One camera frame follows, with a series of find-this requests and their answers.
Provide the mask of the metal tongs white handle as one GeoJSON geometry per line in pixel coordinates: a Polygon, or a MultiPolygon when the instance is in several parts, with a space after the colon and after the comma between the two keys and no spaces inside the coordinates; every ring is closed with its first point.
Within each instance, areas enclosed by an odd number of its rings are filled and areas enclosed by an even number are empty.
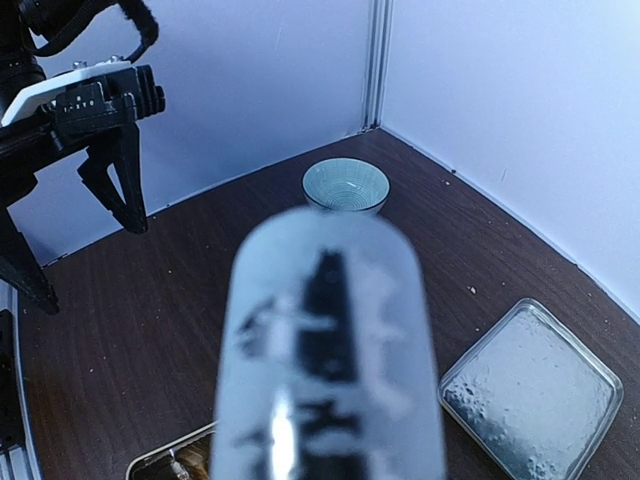
{"type": "Polygon", "coordinates": [[[366,214],[288,210],[236,255],[218,371],[214,479],[443,479],[423,276],[366,214]]]}

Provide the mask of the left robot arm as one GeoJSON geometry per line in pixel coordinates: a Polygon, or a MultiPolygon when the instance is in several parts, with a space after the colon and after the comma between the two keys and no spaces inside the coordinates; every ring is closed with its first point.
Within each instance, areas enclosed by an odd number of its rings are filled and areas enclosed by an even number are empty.
{"type": "Polygon", "coordinates": [[[79,151],[84,186],[128,232],[148,229],[138,121],[162,113],[165,93],[137,60],[159,25],[142,1],[120,1],[140,40],[115,55],[46,76],[38,61],[69,47],[110,1],[4,1],[1,4],[1,279],[49,315],[53,286],[8,209],[37,186],[37,172],[79,151]]]}

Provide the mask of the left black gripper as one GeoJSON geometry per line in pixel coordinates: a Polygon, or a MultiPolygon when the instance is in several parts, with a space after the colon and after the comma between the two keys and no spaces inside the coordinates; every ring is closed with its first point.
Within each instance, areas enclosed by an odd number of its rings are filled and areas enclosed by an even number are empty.
{"type": "MultiPolygon", "coordinates": [[[[92,137],[92,133],[66,135],[52,124],[2,128],[1,199],[25,197],[37,185],[38,171],[88,146],[87,159],[78,168],[83,184],[125,230],[146,233],[139,128],[131,123],[103,132],[90,143],[92,137]]],[[[1,206],[1,279],[45,313],[59,313],[54,288],[5,205],[1,206]]]]}

